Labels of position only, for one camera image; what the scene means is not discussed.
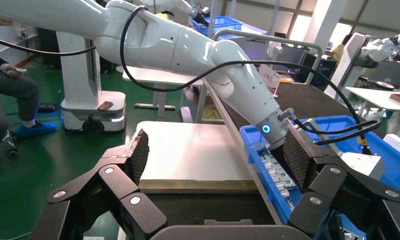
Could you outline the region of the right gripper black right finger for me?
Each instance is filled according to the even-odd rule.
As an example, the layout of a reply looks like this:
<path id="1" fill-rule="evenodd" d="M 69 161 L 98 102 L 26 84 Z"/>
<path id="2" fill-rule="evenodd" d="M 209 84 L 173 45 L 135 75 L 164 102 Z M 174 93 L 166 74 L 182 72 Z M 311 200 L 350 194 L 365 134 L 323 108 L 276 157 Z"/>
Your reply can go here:
<path id="1" fill-rule="evenodd" d="M 303 190 L 289 226 L 320 236 L 331 215 L 340 213 L 368 236 L 400 236 L 400 190 L 354 170 L 294 128 L 286 135 L 283 153 Z"/>

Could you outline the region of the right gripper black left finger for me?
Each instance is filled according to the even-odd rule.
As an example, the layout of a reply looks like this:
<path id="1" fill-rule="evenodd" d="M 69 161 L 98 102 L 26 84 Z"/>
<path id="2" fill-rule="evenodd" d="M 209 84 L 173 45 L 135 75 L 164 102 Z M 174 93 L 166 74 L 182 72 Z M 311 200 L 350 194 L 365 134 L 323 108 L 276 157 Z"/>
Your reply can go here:
<path id="1" fill-rule="evenodd" d="M 142 129 L 129 144 L 108 149 L 91 170 L 49 194 L 30 239 L 81 240 L 106 212 L 135 240 L 148 240 L 166 228 L 166 216 L 139 188 L 148 154 Z"/>

